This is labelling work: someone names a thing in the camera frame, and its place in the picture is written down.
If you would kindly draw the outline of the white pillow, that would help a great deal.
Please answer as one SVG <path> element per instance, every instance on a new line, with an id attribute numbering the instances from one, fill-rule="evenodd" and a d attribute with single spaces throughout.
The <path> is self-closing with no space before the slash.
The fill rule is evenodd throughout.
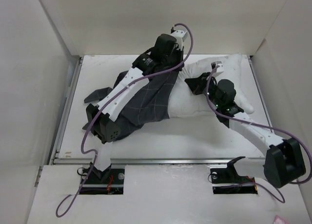
<path id="1" fill-rule="evenodd" d="M 198 78 L 203 73 L 212 70 L 211 63 L 220 61 L 223 64 L 223 71 L 217 72 L 214 77 L 219 81 L 228 79 L 234 83 L 236 90 L 235 103 L 241 107 L 247 114 L 254 112 L 254 107 L 247 100 L 246 95 L 241 89 L 241 54 L 232 54 L 222 57 L 204 58 L 190 63 L 179 72 L 176 82 L 172 88 L 168 102 L 169 117 L 195 117 L 212 114 L 212 110 L 207 104 L 204 94 L 194 95 L 186 79 Z"/>

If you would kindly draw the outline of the dark grey checked pillowcase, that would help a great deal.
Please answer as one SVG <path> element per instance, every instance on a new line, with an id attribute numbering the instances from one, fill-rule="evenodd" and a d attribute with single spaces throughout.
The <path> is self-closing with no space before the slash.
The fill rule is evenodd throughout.
<path id="1" fill-rule="evenodd" d="M 116 141 L 128 137 L 146 123 L 169 118 L 169 97 L 178 74 L 179 70 L 153 77 L 131 98 L 115 121 L 121 129 Z"/>

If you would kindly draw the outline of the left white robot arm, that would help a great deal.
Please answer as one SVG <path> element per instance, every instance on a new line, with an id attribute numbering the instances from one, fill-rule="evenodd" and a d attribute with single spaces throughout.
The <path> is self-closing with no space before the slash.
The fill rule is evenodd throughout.
<path id="1" fill-rule="evenodd" d="M 148 122 L 167 119 L 169 96 L 184 66 L 187 35 L 183 30 L 161 34 L 128 71 L 118 75 L 113 88 L 90 94 L 85 99 L 88 123 L 83 129 L 106 144 L 124 139 Z"/>

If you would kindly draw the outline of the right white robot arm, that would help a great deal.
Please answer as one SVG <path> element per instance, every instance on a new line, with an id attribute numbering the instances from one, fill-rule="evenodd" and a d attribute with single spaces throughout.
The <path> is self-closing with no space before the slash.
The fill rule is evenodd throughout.
<path id="1" fill-rule="evenodd" d="M 185 80 L 194 95 L 204 94 L 218 120 L 251 142 L 265 157 L 262 160 L 239 156 L 227 163 L 219 176 L 220 183 L 240 183 L 244 177 L 259 177 L 273 187 L 281 188 L 305 175 L 300 142 L 294 136 L 284 139 L 270 132 L 267 126 L 255 123 L 234 99 L 234 83 L 216 81 L 210 73 Z"/>

